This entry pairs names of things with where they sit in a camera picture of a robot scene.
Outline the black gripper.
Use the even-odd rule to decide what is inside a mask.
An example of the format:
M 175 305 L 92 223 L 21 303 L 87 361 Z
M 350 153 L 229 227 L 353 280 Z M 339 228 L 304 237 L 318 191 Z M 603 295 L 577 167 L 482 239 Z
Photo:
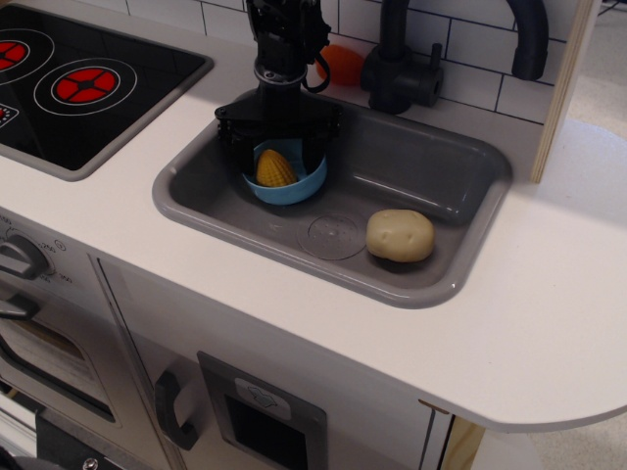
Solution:
M 339 135 L 342 107 L 295 86 L 261 84 L 235 101 L 217 108 L 218 138 L 237 170 L 256 172 L 255 144 L 266 139 L 304 139 L 302 162 L 306 174 L 324 158 L 326 141 Z

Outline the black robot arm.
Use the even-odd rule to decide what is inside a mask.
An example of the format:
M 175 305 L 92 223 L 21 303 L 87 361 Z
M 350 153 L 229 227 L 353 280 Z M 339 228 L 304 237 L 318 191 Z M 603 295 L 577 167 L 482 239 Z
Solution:
M 256 171 L 254 149 L 271 139 L 302 143 L 307 174 L 317 170 L 326 143 L 339 132 L 342 108 L 318 100 L 314 94 L 330 83 L 307 84 L 309 66 L 322 64 L 331 27 L 324 22 L 317 1 L 248 1 L 248 18 L 257 43 L 254 74 L 259 85 L 216 111 L 218 138 L 239 169 Z

